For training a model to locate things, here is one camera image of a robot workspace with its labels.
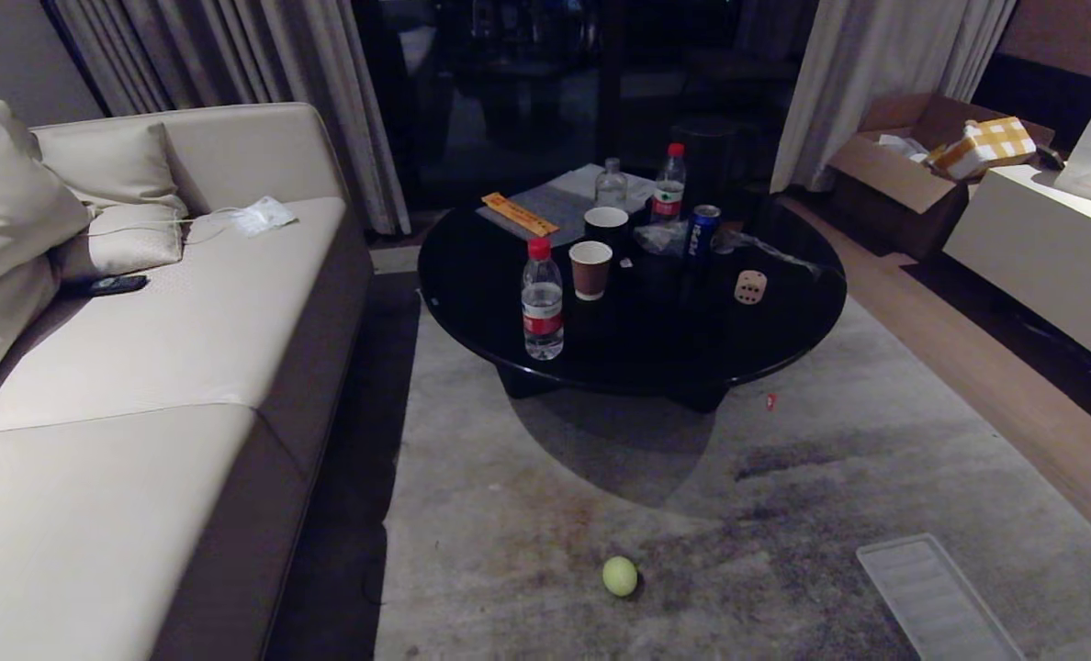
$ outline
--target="wall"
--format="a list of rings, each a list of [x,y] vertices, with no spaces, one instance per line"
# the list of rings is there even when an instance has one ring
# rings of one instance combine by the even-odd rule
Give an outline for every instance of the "wall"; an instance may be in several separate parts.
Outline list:
[[[29,125],[101,117],[38,0],[0,0],[0,99]]]
[[[998,50],[1091,76],[1091,0],[1019,0]]]

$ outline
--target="bottle label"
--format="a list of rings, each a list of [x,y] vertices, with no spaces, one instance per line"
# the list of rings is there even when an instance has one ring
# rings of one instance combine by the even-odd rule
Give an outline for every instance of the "bottle label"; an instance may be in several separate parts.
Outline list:
[[[651,197],[651,213],[676,215],[681,212],[681,200],[684,200],[684,191],[656,189]]]
[[[528,334],[554,334],[562,327],[562,301],[551,305],[520,304],[520,319]]]

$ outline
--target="black round table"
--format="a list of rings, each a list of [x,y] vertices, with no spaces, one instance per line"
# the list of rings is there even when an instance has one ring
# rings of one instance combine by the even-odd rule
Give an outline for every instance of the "black round table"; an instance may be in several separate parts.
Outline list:
[[[633,225],[645,215],[634,215]],[[759,247],[742,247],[712,254],[705,268],[693,273],[680,259],[647,254],[628,240],[622,252],[631,267],[612,266],[606,296],[587,302],[574,296],[570,244],[554,247],[566,290],[566,339],[562,354],[550,361],[525,352],[525,240],[471,209],[453,211],[428,235],[419,277],[432,316],[496,365],[509,397],[567,386],[663,395],[708,413],[730,386],[760,380],[811,351],[835,326],[847,300],[839,256],[796,214],[771,205],[746,225],[746,233],[819,268],[813,273]],[[746,269],[768,277],[758,304],[734,300],[738,275]]]

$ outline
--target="sofa armrest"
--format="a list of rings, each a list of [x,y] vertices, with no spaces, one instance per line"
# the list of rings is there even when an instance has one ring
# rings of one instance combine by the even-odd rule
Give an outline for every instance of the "sofa armrest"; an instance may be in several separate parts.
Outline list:
[[[261,104],[171,110],[38,127],[35,133],[159,121],[179,195],[193,214],[248,206],[265,195],[280,202],[347,201],[322,117],[308,104]]]

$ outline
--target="tennis ball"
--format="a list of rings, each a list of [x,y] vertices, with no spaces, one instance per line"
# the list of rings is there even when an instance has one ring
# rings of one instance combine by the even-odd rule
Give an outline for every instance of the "tennis ball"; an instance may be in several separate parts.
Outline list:
[[[635,565],[622,555],[612,557],[603,565],[603,585],[615,597],[633,593],[638,581],[639,574],[635,570]]]

